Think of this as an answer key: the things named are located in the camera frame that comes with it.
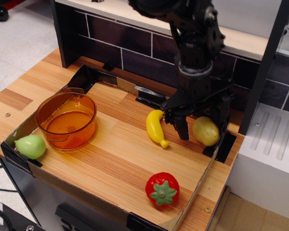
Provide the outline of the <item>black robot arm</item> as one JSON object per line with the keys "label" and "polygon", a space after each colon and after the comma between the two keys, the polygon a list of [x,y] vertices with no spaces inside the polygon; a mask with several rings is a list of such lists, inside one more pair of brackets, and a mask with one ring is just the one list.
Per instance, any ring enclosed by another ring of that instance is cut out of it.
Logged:
{"label": "black robot arm", "polygon": [[131,0],[142,16],[169,23],[179,50],[174,57],[177,91],[161,104],[166,123],[188,140],[186,117],[206,115],[218,126],[228,123],[233,81],[212,77],[213,61],[224,48],[217,11],[210,0]]}

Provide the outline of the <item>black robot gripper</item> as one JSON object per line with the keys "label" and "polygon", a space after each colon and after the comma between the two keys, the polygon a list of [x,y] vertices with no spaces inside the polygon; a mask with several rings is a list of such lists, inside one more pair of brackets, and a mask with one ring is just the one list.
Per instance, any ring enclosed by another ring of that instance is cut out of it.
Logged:
{"label": "black robot gripper", "polygon": [[231,79],[212,77],[212,69],[212,61],[204,68],[175,62],[178,87],[160,108],[165,122],[173,124],[181,140],[189,140],[187,116],[209,116],[219,129],[227,120],[234,83]]}

